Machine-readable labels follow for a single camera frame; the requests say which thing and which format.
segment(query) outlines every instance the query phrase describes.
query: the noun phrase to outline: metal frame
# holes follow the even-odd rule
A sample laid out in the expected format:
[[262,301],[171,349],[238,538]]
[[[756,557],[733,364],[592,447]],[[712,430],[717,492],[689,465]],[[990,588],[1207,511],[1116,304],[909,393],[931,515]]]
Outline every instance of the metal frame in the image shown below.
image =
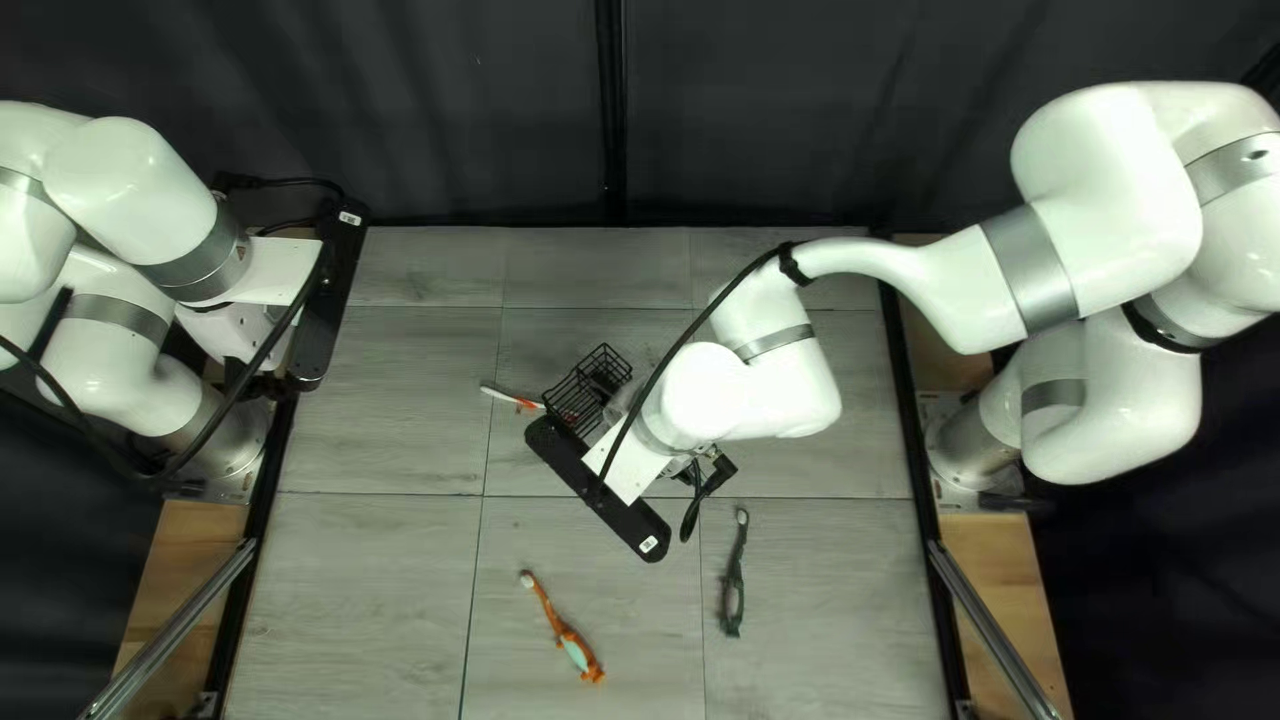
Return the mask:
[[[355,214],[361,224],[353,225],[339,219],[340,214]],[[244,538],[259,543],[266,537],[268,520],[280,484],[284,451],[293,430],[293,418],[301,392],[315,389],[329,370],[329,360],[338,340],[338,329],[347,309],[347,297],[356,277],[360,251],[364,249],[369,227],[369,209],[355,200],[330,208],[316,223],[316,234],[325,241],[325,251],[317,261],[326,264],[316,295],[302,311],[302,320],[293,336],[292,359],[287,374],[288,395],[276,404],[271,429],[264,442],[262,468],[259,470],[244,521]],[[227,605],[218,626],[218,639],[205,678],[205,707],[201,717],[221,717],[239,650],[241,634],[253,594],[257,565],[241,574],[227,592]]]
[[1018,700],[1023,701],[1030,716],[1036,720],[1062,720],[1062,716],[1059,715],[1057,708],[1053,707],[1053,703],[1044,693],[1044,688],[1041,687],[1036,676],[1027,667],[1027,664],[1023,662],[1021,656],[1018,655],[1018,650],[1014,648],[1014,643],[1009,642],[1009,637],[1000,629],[1000,623],[987,610],[987,605],[978,597],[978,591],[969,584],[964,570],[951,557],[947,548],[941,542],[933,539],[925,542],[925,547],[929,553],[929,566],[947,584],[947,589],[951,591],[951,596],[956,598],[960,607],[964,607],[974,629],[978,630],[978,637],[987,646],[991,657],[1000,665],[1000,670],[1005,674],[1009,684],[1014,688],[1014,693],[1018,694]]
[[1029,716],[1036,720],[1061,720],[1061,715],[1048,700],[1044,689],[1027,669],[1018,650],[1009,642],[1009,637],[1000,629],[1000,623],[992,616],[987,605],[965,578],[964,570],[956,565],[946,546],[942,544],[937,506],[933,502],[933,480],[924,448],[924,430],[920,427],[919,409],[915,404],[915,380],[906,348],[906,332],[902,325],[899,293],[883,282],[879,283],[879,290],[881,310],[888,337],[890,363],[893,369],[893,389],[897,395],[897,411],[902,425],[902,443],[906,450],[915,516],[920,525],[920,547],[927,561],[929,602],[933,606],[942,674],[951,700],[951,716],[955,720],[969,720],[974,716],[956,624],[955,603],[959,603],[972,620],[978,637],[987,647],[987,652],[991,653],[1018,698],[1027,707]]
[[902,311],[897,305],[897,291],[892,286],[879,283],[881,314],[884,318],[884,334],[888,340],[890,365],[893,370],[893,392],[897,398],[897,416],[902,428],[902,446],[906,451],[906,470],[911,480],[911,497],[915,503],[915,520],[920,528],[920,553],[925,560],[929,583],[929,605],[933,610],[933,629],[938,637],[938,656],[942,660],[942,679],[951,700],[951,717],[964,720],[959,705],[969,702],[969,678],[964,670],[964,655],[960,650],[960,633],[956,626],[951,593],[942,578],[928,562],[927,543],[941,542],[938,510],[933,505],[933,484],[929,477],[929,461],[924,450],[924,433],[920,428],[920,411],[915,405],[915,379],[911,374],[911,360],[906,351],[906,331],[902,325]]
[[218,596],[232,582],[243,575],[244,569],[255,559],[257,559],[257,541],[253,538],[241,541],[236,553],[227,562],[223,562],[223,566],[165,620],[155,637],[129,660],[124,669],[111,678],[111,682],[102,688],[102,692],[97,693],[97,697],[77,716],[77,720],[105,720],[124,710],[151,675],[164,666],[164,661],[173,655],[178,644],[196,626],[205,610],[218,600]]

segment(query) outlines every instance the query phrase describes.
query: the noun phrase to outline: gray tile floor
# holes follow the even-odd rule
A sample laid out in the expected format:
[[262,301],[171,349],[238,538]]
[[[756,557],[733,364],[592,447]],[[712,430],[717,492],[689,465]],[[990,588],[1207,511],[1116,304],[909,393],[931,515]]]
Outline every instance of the gray tile floor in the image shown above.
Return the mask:
[[[228,716],[945,717],[874,284],[804,290],[845,415],[726,447],[699,533],[644,565],[524,445],[536,395],[602,341],[645,372],[755,254],[840,229],[374,228],[333,368],[307,396]],[[646,493],[672,527],[687,489]],[[751,512],[746,620],[716,598]],[[585,685],[517,574],[608,678]]]

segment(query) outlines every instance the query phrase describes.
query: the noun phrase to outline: white and orange toothbrush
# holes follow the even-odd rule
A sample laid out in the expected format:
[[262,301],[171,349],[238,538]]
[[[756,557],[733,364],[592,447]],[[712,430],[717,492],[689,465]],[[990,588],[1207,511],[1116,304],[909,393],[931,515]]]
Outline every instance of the white and orange toothbrush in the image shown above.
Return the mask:
[[524,570],[520,573],[520,583],[538,593],[538,598],[543,601],[543,611],[547,612],[547,621],[552,624],[552,632],[556,633],[556,647],[562,648],[568,653],[573,665],[577,665],[577,669],[582,671],[580,676],[591,683],[599,683],[603,680],[604,669],[600,667],[600,662],[595,659],[595,653],[591,652],[590,647],[588,647],[582,635],[580,635],[573,628],[570,628],[568,624],[564,623],[564,620],[561,620],[561,616],[556,614],[556,609],[552,607],[552,601],[543,591],[543,585],[538,583],[538,578],[535,578],[529,570]]

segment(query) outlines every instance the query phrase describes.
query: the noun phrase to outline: black backdrop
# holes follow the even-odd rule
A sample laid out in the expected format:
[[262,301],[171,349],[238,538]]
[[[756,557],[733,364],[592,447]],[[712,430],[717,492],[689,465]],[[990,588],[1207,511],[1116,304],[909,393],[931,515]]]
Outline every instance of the black backdrop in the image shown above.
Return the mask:
[[[604,223],[593,31],[593,0],[9,3],[0,97],[137,117],[206,177],[319,173],[384,220]],[[622,222],[924,231],[1014,202],[1041,104],[1239,79],[1280,4],[637,0],[625,36]]]
[[[594,29],[593,0],[10,3],[0,97],[143,119],[206,178],[330,177],[388,223],[947,229],[1016,201],[1007,150],[1037,106],[1097,82],[1238,81],[1280,41],[1280,3],[636,0],[621,215]],[[252,224],[310,205],[237,210]],[[1277,359],[1276,323],[1211,352],[1190,448],[1061,492],[1037,523],[1078,716],[1271,714]],[[65,505],[24,506],[23,483],[72,461],[70,438],[29,430],[0,425],[0,524],[27,551],[6,555],[3,600],[87,624],[6,625],[9,662],[36,657],[50,682],[6,670],[0,692],[59,717],[106,678],[155,507],[92,489],[106,479],[90,465]],[[18,579],[41,574],[54,585]]]

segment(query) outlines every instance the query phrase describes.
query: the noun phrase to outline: black frame pole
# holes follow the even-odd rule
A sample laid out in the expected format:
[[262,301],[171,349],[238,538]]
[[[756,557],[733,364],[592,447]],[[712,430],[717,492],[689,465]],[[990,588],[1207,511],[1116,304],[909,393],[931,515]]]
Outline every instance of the black frame pole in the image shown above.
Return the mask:
[[897,305],[897,291],[879,283],[881,311],[884,316],[884,334],[888,340],[890,365],[893,369],[893,392],[897,397],[897,416],[902,425],[902,445],[906,451],[906,469],[911,480],[915,519],[920,527],[920,557],[924,560],[929,582],[929,605],[933,609],[933,626],[938,635],[938,656],[942,660],[942,678],[951,698],[951,716],[959,717],[959,707],[969,701],[969,679],[964,671],[960,633],[956,626],[955,605],[951,592],[929,561],[928,543],[941,542],[938,511],[933,505],[933,484],[929,479],[929,461],[920,432],[920,413],[915,405],[915,379],[906,351],[906,331],[902,311]]
[[609,224],[627,223],[627,31],[625,0],[595,0],[596,73],[600,81],[602,202]]

